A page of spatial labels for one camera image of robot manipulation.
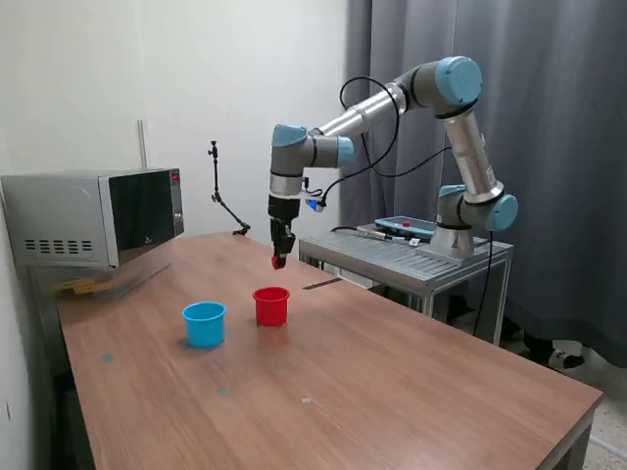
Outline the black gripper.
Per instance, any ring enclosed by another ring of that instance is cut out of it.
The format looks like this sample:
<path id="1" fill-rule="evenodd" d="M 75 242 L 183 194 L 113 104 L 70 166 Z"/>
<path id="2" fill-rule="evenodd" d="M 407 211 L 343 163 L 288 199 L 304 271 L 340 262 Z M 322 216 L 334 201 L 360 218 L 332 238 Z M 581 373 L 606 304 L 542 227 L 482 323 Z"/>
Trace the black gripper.
<path id="1" fill-rule="evenodd" d="M 270 217 L 270 238 L 273 245 L 273 256 L 278 259 L 278 267 L 286 265 L 287 256 L 291 254 L 296 240 L 289 225 L 300 213 L 300 199 L 284 199 L 273 195 L 268 196 L 267 213 Z"/>

